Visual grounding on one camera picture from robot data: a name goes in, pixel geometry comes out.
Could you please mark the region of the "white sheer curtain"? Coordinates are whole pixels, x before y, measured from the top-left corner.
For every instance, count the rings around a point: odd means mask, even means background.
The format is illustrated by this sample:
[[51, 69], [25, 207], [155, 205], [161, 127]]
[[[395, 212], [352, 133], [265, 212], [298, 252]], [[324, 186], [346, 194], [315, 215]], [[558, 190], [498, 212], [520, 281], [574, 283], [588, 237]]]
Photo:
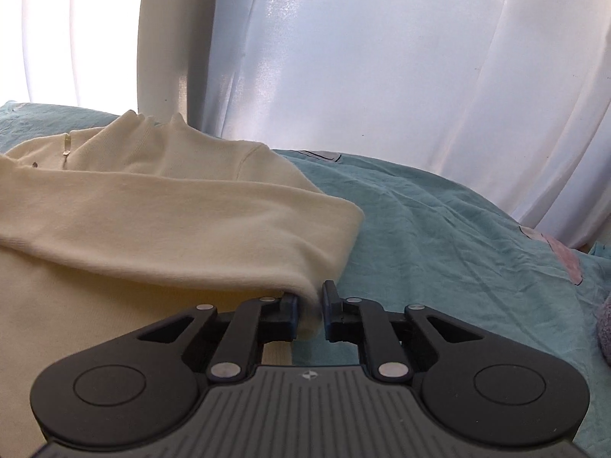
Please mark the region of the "white sheer curtain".
[[1, 97], [380, 158], [610, 235], [610, 0], [1, 0]]

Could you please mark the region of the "teal patterned bed sheet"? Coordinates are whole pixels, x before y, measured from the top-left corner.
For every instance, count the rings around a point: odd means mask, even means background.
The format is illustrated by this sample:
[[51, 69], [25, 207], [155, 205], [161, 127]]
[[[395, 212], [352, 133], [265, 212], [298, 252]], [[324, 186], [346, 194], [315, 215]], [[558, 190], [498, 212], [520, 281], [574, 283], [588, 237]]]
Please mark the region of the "teal patterned bed sheet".
[[[121, 116], [6, 105], [1, 156], [37, 137], [105, 127]], [[475, 192], [418, 169], [351, 155], [329, 161], [275, 153], [364, 215], [335, 279], [343, 295], [390, 309], [426, 304], [572, 363], [592, 391], [578, 444], [593, 456], [609, 455], [610, 369], [595, 333], [596, 312], [610, 296], [609, 258], [556, 245]], [[322, 340], [319, 314], [314, 334], [271, 347], [264, 357], [336, 365], [351, 362], [354, 351]]]

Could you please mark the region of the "grey fuzzy cloth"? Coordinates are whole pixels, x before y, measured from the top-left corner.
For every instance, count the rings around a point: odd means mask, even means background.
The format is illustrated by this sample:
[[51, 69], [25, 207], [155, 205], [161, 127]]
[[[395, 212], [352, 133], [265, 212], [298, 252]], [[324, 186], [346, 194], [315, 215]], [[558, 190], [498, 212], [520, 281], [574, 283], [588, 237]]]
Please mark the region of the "grey fuzzy cloth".
[[602, 303], [596, 312], [596, 338], [598, 347], [608, 366], [611, 366], [611, 296]]

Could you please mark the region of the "cream knit sweater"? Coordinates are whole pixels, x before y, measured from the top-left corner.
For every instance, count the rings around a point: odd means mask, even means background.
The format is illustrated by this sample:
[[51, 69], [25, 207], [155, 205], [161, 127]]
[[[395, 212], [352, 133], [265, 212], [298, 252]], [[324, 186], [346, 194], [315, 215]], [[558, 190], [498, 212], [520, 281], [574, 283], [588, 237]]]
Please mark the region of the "cream knit sweater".
[[128, 112], [1, 156], [1, 453], [42, 444], [48, 365], [199, 303], [299, 296], [319, 324], [364, 215], [267, 146]]

